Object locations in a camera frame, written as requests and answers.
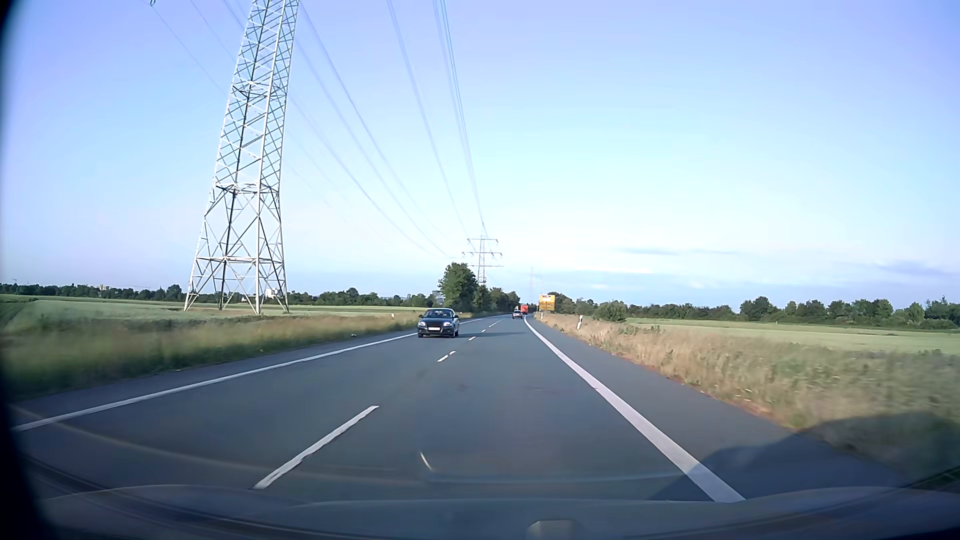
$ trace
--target electricity pylon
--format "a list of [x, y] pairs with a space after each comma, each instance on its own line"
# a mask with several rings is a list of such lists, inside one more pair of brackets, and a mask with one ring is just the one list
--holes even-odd
[[484, 247], [485, 247], [485, 246], [484, 246], [484, 243], [486, 243], [486, 242], [488, 242], [488, 241], [490, 241], [490, 240], [493, 240], [494, 242], [496, 242], [497, 244], [499, 244], [500, 241], [497, 240], [496, 238], [487, 238], [487, 236], [486, 236], [485, 234], [480, 234], [480, 237], [479, 237], [479, 238], [467, 238], [467, 242], [470, 242], [471, 240], [479, 240], [479, 241], [480, 241], [480, 250], [479, 250], [479, 251], [464, 251], [464, 255], [476, 255], [476, 256], [477, 256], [477, 263], [476, 263], [476, 264], [471, 264], [470, 266], [473, 266], [474, 268], [477, 269], [477, 284], [486, 285], [486, 284], [487, 284], [487, 269], [488, 269], [488, 268], [499, 267], [499, 266], [503, 266], [503, 265], [502, 265], [502, 264], [487, 264], [486, 261], [485, 261], [485, 257], [484, 257], [484, 256], [486, 256], [486, 255], [492, 255], [492, 256], [500, 255], [500, 256], [503, 256], [503, 254], [500, 253], [500, 252], [498, 252], [498, 251], [487, 251], [487, 250], [485, 250], [485, 249], [484, 249]]
[[280, 159], [300, 0], [253, 0], [227, 99], [183, 309], [200, 294], [223, 308], [237, 299], [259, 314], [287, 306], [280, 220]]

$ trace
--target blue sky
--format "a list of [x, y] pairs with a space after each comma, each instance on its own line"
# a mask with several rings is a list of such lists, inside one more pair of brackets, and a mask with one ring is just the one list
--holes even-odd
[[[157, 0], [156, 12], [196, 62], [147, 0], [19, 7], [4, 45], [0, 279], [185, 283], [241, 36], [228, 6], [248, 9], [194, 2], [212, 33], [189, 0]], [[395, 4], [476, 236], [432, 4]], [[302, 6], [422, 213], [405, 207], [449, 238], [432, 238], [445, 255], [427, 253], [380, 187], [307, 68], [374, 155], [301, 13], [293, 95], [426, 249], [291, 108], [289, 287], [428, 291], [468, 246], [386, 3]], [[960, 296], [956, 3], [450, 0], [448, 11], [481, 208], [503, 253], [492, 285], [735, 307], [759, 294], [898, 307]]]

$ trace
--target dark gray car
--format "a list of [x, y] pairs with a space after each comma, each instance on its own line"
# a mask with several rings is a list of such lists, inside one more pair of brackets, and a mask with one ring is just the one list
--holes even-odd
[[417, 337], [441, 335], [456, 337], [460, 335], [460, 317], [449, 307], [432, 307], [420, 316], [417, 324]]

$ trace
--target cloud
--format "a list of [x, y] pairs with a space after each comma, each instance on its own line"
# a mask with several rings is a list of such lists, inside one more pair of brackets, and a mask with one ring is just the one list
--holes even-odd
[[878, 263], [874, 265], [874, 268], [890, 272], [892, 274], [920, 278], [955, 278], [960, 276], [960, 273], [958, 272], [941, 270], [940, 268], [927, 266], [915, 260], [898, 260], [890, 263]]
[[624, 253], [631, 255], [660, 255], [665, 257], [679, 257], [683, 255], [737, 255], [737, 252], [726, 250], [709, 250], [703, 248], [670, 249], [670, 248], [621, 248]]
[[614, 274], [653, 274], [649, 268], [611, 268], [609, 266], [581, 266], [577, 272], [611, 272]]

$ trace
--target roadside vegetation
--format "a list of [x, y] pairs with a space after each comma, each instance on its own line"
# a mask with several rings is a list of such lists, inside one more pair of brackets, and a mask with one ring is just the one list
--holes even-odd
[[69, 311], [30, 310], [42, 302], [19, 304], [23, 307], [2, 333], [4, 375], [15, 400], [352, 336], [411, 329], [418, 320], [412, 311], [394, 316], [230, 316], [175, 313], [163, 307], [154, 307], [155, 313], [149, 316], [115, 318], [105, 316], [109, 309], [99, 316], [77, 316]]
[[595, 315], [611, 322], [627, 318], [681, 319], [687, 321], [748, 321], [764, 323], [791, 323], [834, 326], [908, 328], [913, 330], [956, 330], [960, 328], [960, 304], [927, 300], [923, 305], [914, 302], [908, 307], [894, 309], [884, 298], [875, 300], [834, 300], [825, 305], [819, 300], [790, 301], [783, 308], [775, 306], [765, 296], [745, 300], [740, 310], [730, 306], [698, 307], [693, 304], [651, 304], [638, 306], [618, 300], [595, 303], [592, 299], [576, 300], [556, 291], [556, 312], [573, 315]]
[[[941, 333], [916, 332], [930, 339], [929, 350], [853, 351], [761, 337], [774, 325], [756, 325], [755, 335], [732, 335], [585, 317], [577, 330], [578, 318], [546, 313], [543, 322], [710, 396], [795, 430], [813, 430], [838, 448], [915, 476], [960, 465], [960, 440], [948, 429], [960, 423], [960, 356], [939, 349]], [[822, 428], [867, 417], [881, 420], [862, 424], [868, 429]]]
[[[203, 295], [183, 311], [179, 285], [143, 289], [0, 284], [3, 369], [12, 398], [83, 388], [227, 362], [365, 334], [413, 329], [426, 307], [462, 318], [512, 310], [519, 297], [477, 283], [465, 264], [446, 267], [440, 290], [380, 298], [346, 291], [290, 292], [290, 313], [239, 302], [218, 309]], [[443, 302], [444, 294], [450, 301]]]

